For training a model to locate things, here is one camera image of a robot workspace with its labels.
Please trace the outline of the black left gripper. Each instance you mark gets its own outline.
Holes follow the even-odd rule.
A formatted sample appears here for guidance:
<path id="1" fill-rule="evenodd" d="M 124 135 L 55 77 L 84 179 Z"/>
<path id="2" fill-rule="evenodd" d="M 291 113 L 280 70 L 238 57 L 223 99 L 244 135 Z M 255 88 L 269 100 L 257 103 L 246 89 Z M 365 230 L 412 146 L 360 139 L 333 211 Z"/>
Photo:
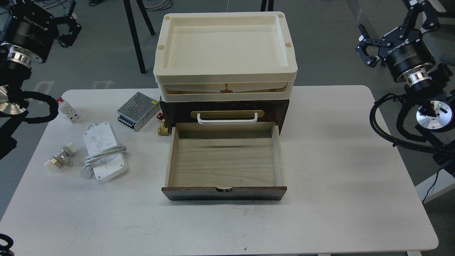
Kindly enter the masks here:
<path id="1" fill-rule="evenodd" d="M 61 36 L 57 29 L 60 24 L 67 24 L 69 27 L 68 32 Z M 35 3 L 17 3 L 9 10 L 0 40 L 1 43 L 33 52 L 41 63 L 45 63 L 55 39 L 58 39 L 60 46 L 67 48 L 74 44 L 80 31 L 81 25 L 76 22 L 73 14 L 53 18 Z"/>

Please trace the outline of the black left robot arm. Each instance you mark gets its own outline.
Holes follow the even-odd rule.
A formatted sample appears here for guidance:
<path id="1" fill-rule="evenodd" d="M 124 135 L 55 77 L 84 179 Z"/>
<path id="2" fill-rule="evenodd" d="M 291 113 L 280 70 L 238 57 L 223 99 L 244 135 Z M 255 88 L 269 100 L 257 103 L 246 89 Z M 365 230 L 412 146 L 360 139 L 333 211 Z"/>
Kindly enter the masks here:
<path id="1" fill-rule="evenodd" d="M 31 76 L 34 60 L 45 63 L 53 42 L 62 47 L 72 46 L 81 31 L 73 11 L 72 1 L 65 14 L 55 17 L 31 0 L 18 0 L 9 9 L 9 17 L 1 32 L 1 117 L 9 118 L 1 126 L 0 154 L 5 157 L 16 146 L 13 133 L 21 123 L 47 123 L 58 115 L 57 101 L 46 94 L 23 91 L 21 86 Z M 45 102 L 49 115 L 28 118 L 29 99 Z"/>

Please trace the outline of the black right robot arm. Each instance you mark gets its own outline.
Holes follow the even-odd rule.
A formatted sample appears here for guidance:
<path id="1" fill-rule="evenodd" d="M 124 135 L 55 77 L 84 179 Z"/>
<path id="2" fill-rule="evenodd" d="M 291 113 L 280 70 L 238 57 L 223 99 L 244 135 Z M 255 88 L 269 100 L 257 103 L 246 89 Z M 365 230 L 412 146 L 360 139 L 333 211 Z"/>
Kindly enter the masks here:
<path id="1" fill-rule="evenodd" d="M 382 60 L 395 82 L 406 82 L 405 94 L 386 94 L 374 103 L 369 122 L 393 146 L 431 153 L 442 169 L 454 175 L 454 142 L 446 144 L 434 136 L 454 129 L 454 91 L 449 97 L 443 91 L 452 72 L 443 63 L 430 71 L 435 60 L 422 40 L 423 34 L 439 29 L 439 21 L 429 1 L 403 3 L 408 12 L 402 25 L 381 39 L 372 39 L 362 24 L 358 26 L 361 37 L 356 52 L 364 64 L 373 68 Z M 396 129 L 406 140 L 391 136 L 377 123 L 378 108 L 389 100 L 402 105 Z"/>

